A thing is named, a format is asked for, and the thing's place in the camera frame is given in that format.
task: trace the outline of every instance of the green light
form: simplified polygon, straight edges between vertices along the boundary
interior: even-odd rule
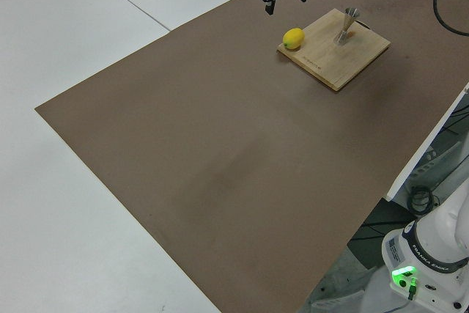
[[[414,273],[415,271],[416,271],[416,268],[409,265],[408,267],[405,267],[405,268],[393,270],[392,274],[393,276],[398,276],[398,275],[405,274],[405,273]]]

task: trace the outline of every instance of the jigger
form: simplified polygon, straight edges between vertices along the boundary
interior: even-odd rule
[[[335,44],[337,44],[337,45],[345,44],[345,41],[347,40],[347,31],[350,28],[350,26],[352,25],[352,23],[355,22],[355,19],[358,16],[360,16],[360,12],[355,7],[348,7],[345,10],[344,26],[342,27],[342,30],[336,36],[336,38],[334,38],[334,43]]]

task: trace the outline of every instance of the brown paper sheet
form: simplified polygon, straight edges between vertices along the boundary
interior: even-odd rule
[[[223,313],[295,312],[468,82],[431,3],[233,0],[37,111]],[[392,42],[339,93],[276,51],[334,7]]]

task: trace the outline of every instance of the table surface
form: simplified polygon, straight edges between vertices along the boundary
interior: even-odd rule
[[[34,112],[227,0],[173,1],[0,0],[3,312],[218,312]]]

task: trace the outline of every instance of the lemon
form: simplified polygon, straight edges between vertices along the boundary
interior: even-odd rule
[[[305,39],[305,32],[302,29],[290,29],[284,34],[284,45],[286,49],[298,48]]]

